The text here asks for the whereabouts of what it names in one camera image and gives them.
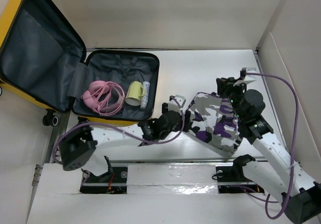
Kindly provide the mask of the yellow hard-shell suitcase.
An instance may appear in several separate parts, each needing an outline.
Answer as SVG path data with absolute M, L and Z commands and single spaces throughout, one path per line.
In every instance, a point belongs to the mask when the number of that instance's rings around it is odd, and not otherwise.
M 51 0 L 9 0 L 1 15 L 1 82 L 16 95 L 56 113 L 73 112 L 90 121 L 122 124 L 152 116 L 160 62 L 146 52 L 96 50 L 87 54 L 81 37 Z M 88 108 L 81 95 L 90 83 L 149 82 L 146 108 L 125 104 L 105 117 Z

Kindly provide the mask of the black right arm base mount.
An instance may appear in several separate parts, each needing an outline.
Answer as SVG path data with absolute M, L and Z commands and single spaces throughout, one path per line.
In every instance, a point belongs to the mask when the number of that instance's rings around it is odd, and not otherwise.
M 246 178 L 242 167 L 256 159 L 248 154 L 237 157 L 231 166 L 217 166 L 212 179 L 217 181 L 219 194 L 264 193 L 264 189 Z

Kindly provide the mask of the pale yellow mug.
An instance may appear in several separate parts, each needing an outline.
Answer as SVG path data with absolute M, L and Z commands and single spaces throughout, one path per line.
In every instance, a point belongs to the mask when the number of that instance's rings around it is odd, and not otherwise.
M 145 88 L 141 82 L 133 81 L 127 91 L 125 102 L 131 106 L 139 106 L 145 96 Z

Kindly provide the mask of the purple camouflage pouch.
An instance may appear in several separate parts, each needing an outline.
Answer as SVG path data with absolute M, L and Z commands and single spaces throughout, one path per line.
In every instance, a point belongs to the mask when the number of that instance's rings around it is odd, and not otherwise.
M 232 154 L 242 142 L 230 101 L 214 92 L 195 95 L 186 110 L 184 132 L 208 146 Z

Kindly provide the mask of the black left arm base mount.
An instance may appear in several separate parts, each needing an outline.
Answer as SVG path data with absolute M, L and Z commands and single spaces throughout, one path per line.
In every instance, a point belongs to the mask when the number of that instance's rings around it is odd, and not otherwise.
M 83 194 L 127 194 L 127 166 L 112 166 L 108 157 L 104 157 L 107 172 L 95 176 L 91 172 L 81 169 L 82 181 L 80 192 Z

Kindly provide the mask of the pink headphones with cable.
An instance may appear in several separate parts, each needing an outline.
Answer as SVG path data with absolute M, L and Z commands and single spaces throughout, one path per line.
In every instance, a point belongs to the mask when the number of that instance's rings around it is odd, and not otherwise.
M 125 101 L 123 88 L 113 81 L 94 81 L 81 95 L 85 105 L 100 116 L 112 116 L 118 113 Z

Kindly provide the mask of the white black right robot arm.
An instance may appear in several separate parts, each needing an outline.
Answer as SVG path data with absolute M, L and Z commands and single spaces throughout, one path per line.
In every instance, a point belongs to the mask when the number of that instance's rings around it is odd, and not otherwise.
M 229 100 L 238 119 L 238 131 L 273 168 L 265 170 L 254 157 L 243 155 L 233 162 L 232 176 L 261 186 L 280 205 L 292 223 L 304 223 L 320 214 L 320 183 L 309 176 L 282 146 L 262 116 L 262 94 L 247 89 L 247 80 L 218 78 L 217 94 Z

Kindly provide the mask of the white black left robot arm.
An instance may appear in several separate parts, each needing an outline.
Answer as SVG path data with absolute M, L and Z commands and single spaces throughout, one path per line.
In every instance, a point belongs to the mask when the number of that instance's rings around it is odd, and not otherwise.
M 142 147 L 166 144 L 178 138 L 184 128 L 186 100 L 176 95 L 164 103 L 159 118 L 127 127 L 99 122 L 83 122 L 62 135 L 56 143 L 64 171 L 85 169 L 101 182 L 111 178 L 106 149 L 120 146 Z

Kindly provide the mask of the aluminium mounting rail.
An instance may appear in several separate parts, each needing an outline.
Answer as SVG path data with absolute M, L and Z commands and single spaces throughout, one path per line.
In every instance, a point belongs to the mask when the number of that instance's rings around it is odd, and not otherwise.
M 230 162 L 119 162 L 112 167 L 127 167 L 128 186 L 173 186 L 212 184 L 217 166 Z

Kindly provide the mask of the white toothpaste tube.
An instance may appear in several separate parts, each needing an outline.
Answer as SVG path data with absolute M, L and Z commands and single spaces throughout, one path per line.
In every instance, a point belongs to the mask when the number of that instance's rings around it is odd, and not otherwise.
M 149 98 L 150 83 L 148 81 L 144 81 L 142 83 L 142 87 L 144 90 L 144 96 L 141 99 L 140 109 L 146 109 Z

